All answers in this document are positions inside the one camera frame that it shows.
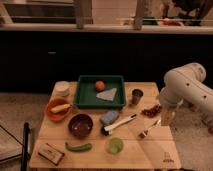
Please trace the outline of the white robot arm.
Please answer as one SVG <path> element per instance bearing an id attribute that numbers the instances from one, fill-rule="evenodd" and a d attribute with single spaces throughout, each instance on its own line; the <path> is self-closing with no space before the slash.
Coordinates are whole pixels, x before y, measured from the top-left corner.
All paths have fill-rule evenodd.
<path id="1" fill-rule="evenodd" d="M 168 126 L 174 118 L 175 110 L 183 101 L 187 101 L 207 115 L 203 122 L 213 135 L 213 89 L 203 84 L 205 78 L 206 70 L 199 63 L 171 69 L 164 75 L 165 87 L 158 95 L 162 106 L 162 126 Z"/>

